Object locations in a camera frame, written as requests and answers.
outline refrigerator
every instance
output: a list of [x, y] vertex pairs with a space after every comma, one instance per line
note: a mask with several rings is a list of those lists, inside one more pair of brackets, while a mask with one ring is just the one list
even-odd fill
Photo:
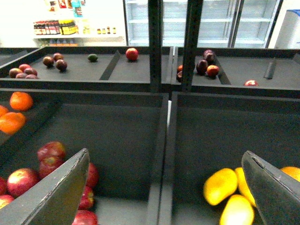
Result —
[[275, 48], [300, 49], [300, 9], [286, 11]]
[[[282, 1], [204, 0], [198, 47], [268, 47]], [[124, 4], [128, 45], [148, 46], [148, 1], [124, 0]], [[184, 46], [188, 1], [163, 0], [163, 5], [163, 46]]]

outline avocado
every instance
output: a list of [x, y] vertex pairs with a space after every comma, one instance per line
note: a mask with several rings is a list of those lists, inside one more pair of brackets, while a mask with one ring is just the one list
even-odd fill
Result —
[[90, 54], [88, 59], [90, 62], [97, 62], [98, 56], [96, 54]]

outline black metal post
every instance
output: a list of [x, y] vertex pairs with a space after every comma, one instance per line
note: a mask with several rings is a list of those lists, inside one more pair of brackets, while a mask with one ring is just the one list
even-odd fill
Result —
[[236, 36], [239, 30], [240, 18], [242, 15], [242, 10], [244, 6], [244, 0], [237, 0], [235, 4], [235, 10], [232, 20], [232, 26], [230, 30], [228, 48], [234, 48]]
[[163, 0], [148, 1], [148, 18], [150, 49], [150, 91], [159, 92], [161, 89]]
[[203, 0], [188, 0], [187, 2], [187, 22], [181, 81], [183, 92], [191, 91], [192, 87], [202, 7]]

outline metal divider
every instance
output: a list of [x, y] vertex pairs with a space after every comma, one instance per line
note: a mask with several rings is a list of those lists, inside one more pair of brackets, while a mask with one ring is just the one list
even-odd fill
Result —
[[150, 49], [150, 91], [161, 90], [161, 55], [162, 55], [162, 27], [163, 0], [148, 1], [149, 18], [149, 49]]
[[203, 0], [188, 0], [187, 2], [187, 22], [181, 81], [183, 92], [191, 91], [192, 87], [202, 7]]

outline orange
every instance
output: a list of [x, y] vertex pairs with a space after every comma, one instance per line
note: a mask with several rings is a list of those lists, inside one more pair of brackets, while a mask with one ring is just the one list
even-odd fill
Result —
[[283, 167], [281, 171], [285, 172], [287, 175], [300, 182], [300, 168], [294, 166], [286, 166]]
[[8, 109], [6, 107], [0, 105], [0, 116], [3, 116], [6, 113], [8, 113]]
[[8, 112], [0, 117], [0, 130], [8, 135], [13, 135], [21, 129], [26, 122], [26, 117], [20, 112]]
[[14, 92], [10, 97], [10, 106], [14, 110], [27, 111], [33, 106], [32, 97], [25, 92]]

